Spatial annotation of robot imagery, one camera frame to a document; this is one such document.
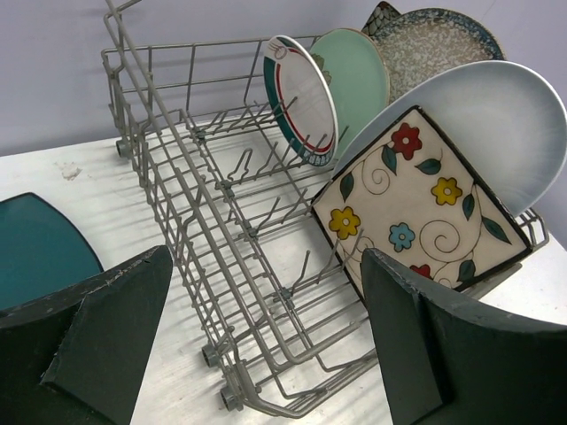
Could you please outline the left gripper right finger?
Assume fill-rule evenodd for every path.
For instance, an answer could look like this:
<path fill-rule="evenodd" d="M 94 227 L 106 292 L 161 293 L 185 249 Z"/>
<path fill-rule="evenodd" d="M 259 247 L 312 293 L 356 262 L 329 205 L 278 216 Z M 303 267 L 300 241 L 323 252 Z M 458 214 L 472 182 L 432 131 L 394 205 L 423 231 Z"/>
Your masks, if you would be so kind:
<path fill-rule="evenodd" d="M 377 249 L 361 281 L 396 424 L 563 424 L 566 328 L 450 290 Z"/>

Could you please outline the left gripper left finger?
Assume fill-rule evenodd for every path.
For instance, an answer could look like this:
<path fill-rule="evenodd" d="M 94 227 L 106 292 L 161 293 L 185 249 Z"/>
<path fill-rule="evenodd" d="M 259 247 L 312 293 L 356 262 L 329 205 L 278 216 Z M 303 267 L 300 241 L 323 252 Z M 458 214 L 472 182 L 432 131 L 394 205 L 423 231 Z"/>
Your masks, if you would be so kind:
<path fill-rule="evenodd" d="M 157 245 L 1 312 L 3 424 L 128 424 L 173 271 Z"/>

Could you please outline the teal square plate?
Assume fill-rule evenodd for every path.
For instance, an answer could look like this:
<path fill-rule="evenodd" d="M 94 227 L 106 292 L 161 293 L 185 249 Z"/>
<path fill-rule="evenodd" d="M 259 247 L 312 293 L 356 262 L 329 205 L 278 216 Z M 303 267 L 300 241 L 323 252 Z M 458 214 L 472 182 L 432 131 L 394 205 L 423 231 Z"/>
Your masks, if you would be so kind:
<path fill-rule="evenodd" d="M 1 308 L 50 295 L 104 268 L 80 230 L 33 192 L 1 202 Z"/>

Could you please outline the cream square flower plate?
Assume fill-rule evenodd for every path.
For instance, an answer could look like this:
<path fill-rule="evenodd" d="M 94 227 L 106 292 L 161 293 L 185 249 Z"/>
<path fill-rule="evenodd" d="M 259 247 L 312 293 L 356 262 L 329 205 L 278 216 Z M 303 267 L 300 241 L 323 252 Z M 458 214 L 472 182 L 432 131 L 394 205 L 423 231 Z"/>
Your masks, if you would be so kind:
<path fill-rule="evenodd" d="M 367 248 L 454 290 L 532 253 L 508 209 L 418 105 L 332 178 L 313 212 L 358 291 Z"/>

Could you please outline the white oval platter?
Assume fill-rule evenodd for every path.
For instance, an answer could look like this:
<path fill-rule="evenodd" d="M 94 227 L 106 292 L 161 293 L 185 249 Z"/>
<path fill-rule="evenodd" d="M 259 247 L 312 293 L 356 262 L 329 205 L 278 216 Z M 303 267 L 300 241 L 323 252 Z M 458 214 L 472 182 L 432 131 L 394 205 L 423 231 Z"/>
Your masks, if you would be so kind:
<path fill-rule="evenodd" d="M 348 145 L 338 174 L 396 119 L 421 107 L 517 216 L 547 192 L 566 162 L 566 108 L 532 69 L 488 60 L 419 84 L 381 111 Z"/>

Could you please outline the round plate teal rim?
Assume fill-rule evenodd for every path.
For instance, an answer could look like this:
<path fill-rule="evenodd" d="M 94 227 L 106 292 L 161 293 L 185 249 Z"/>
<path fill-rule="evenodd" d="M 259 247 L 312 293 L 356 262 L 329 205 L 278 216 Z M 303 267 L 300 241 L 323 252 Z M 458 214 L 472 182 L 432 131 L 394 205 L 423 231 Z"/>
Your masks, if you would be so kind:
<path fill-rule="evenodd" d="M 322 70 L 287 35 L 268 41 L 264 86 L 274 118 L 291 148 L 312 166 L 327 166 L 338 143 L 336 108 Z"/>

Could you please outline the mint green flower plate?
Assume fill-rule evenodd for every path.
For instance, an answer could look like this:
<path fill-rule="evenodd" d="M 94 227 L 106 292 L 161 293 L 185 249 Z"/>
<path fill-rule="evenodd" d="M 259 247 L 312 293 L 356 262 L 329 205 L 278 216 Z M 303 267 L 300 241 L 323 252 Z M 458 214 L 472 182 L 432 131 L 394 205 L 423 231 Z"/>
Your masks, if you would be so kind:
<path fill-rule="evenodd" d="M 322 35 L 310 54 L 322 70 L 338 118 L 336 156 L 387 105 L 390 80 L 377 45 L 363 32 L 338 28 Z"/>

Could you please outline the speckled beige round plate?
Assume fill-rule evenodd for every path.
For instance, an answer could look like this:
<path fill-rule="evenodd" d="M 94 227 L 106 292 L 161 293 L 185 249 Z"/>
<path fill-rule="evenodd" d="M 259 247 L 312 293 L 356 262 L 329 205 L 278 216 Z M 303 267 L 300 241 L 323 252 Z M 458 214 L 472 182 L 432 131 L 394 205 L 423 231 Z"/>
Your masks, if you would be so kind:
<path fill-rule="evenodd" d="M 443 8 L 404 13 L 369 37 L 389 73 L 390 103 L 457 66 L 506 58 L 495 36 L 480 22 Z"/>

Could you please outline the black square floral plate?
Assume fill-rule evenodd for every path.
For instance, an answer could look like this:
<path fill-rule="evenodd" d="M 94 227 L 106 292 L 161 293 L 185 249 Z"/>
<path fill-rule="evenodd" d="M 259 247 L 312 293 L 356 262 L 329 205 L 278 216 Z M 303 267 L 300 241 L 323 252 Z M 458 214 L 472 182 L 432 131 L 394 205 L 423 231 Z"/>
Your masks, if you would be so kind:
<path fill-rule="evenodd" d="M 381 1 L 373 9 L 361 31 L 365 35 L 373 36 L 380 28 L 394 21 L 400 15 L 401 13 L 391 4 L 386 1 Z"/>

